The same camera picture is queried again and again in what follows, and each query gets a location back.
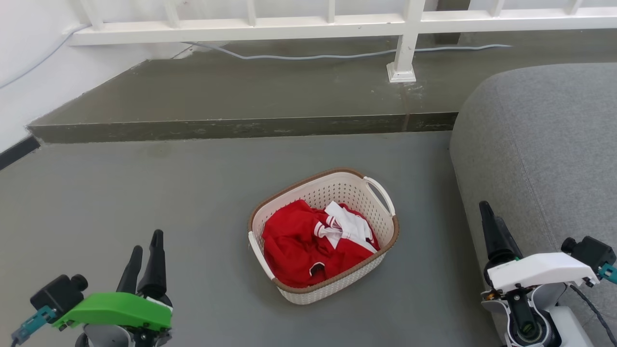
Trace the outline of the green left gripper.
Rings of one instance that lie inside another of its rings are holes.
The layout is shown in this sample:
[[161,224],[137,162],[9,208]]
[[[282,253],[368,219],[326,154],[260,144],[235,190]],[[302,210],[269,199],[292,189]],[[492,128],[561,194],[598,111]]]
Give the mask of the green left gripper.
[[[94,324],[145,327],[154,331],[170,329],[173,310],[170,307],[172,302],[167,296],[167,267],[162,230],[154,231],[148,250],[148,262],[138,286],[137,277],[143,257],[141,246],[133,248],[117,292],[91,294],[58,318],[52,326],[59,329],[64,325]],[[139,296],[135,295],[136,287]]]

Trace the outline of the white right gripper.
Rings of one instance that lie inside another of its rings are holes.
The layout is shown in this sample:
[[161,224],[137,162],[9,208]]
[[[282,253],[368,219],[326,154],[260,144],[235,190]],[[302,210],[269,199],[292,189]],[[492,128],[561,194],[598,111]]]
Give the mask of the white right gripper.
[[[560,282],[573,282],[580,286],[585,279],[589,279],[593,285],[599,283],[590,266],[565,253],[533,254],[523,258],[505,220],[495,215],[486,200],[480,202],[479,208],[488,259],[484,271],[495,290],[506,293],[519,287]],[[502,264],[505,250],[517,260]]]

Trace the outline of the white laundry basket brown rim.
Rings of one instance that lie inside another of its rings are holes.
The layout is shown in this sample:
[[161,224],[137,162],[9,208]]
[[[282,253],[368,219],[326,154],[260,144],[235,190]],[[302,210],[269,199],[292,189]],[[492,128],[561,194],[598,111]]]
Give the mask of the white laundry basket brown rim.
[[[293,288],[283,284],[275,277],[264,257],[262,233],[265,222],[276,211],[296,200],[304,200],[316,209],[324,209],[333,201],[346,204],[368,221],[380,244],[380,250],[346,272],[317,285]],[[383,261],[399,236],[395,207],[388,193],[376,180],[352,169],[322,172],[271,196],[253,211],[248,227],[250,246],[265,274],[284,298],[295,305],[310,305],[352,285]]]

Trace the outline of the grey fabric sofa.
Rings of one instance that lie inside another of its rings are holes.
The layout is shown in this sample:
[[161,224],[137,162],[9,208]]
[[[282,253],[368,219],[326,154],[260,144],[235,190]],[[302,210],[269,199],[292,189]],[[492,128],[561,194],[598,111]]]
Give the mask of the grey fabric sofa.
[[524,255],[586,236],[617,253],[617,62],[489,77],[463,104],[449,150],[480,272],[483,200]]

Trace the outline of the white garment red stripes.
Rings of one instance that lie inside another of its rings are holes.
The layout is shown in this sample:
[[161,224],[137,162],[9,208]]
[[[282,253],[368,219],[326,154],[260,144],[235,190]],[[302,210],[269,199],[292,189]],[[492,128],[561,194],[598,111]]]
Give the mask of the white garment red stripes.
[[330,202],[324,212],[325,222],[318,222],[313,231],[316,237],[326,239],[333,249],[341,240],[349,240],[373,254],[378,251],[377,239],[363,215],[357,215],[335,201]]

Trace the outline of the black baseboard strip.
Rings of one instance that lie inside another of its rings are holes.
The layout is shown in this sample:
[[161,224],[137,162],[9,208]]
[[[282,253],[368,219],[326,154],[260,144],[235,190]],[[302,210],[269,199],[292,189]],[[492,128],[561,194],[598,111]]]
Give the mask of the black baseboard strip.
[[38,140],[33,136],[29,136],[6,151],[0,152],[0,171],[39,148],[40,143]]

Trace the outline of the raised concrete step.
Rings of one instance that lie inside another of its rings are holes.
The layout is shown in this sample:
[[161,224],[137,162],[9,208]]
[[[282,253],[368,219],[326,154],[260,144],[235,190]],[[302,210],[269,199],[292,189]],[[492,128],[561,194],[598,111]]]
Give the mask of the raised concrete step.
[[485,79],[513,69],[617,62],[617,29],[465,33],[471,51],[420,52],[391,83],[387,55],[245,61],[194,48],[146,61],[28,125],[44,144],[449,131]]

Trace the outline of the white railing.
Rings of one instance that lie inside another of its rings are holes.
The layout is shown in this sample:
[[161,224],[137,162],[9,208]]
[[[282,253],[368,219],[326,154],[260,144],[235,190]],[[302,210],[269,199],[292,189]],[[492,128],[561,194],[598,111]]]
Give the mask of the white railing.
[[181,20],[176,0],[163,0],[165,20],[106,23],[94,0],[80,0],[90,25],[73,33],[73,46],[150,44],[199,41],[262,41],[311,38],[397,36],[395,59],[387,65],[389,81],[416,81],[412,61],[418,36],[467,32],[511,32],[553,29],[617,28],[617,0],[604,7],[585,7],[568,0],[563,7],[505,9],[506,0],[492,0],[487,10],[425,11],[426,0],[406,0],[403,12],[337,15],[335,0],[317,17],[256,15],[255,0],[245,0],[246,18]]

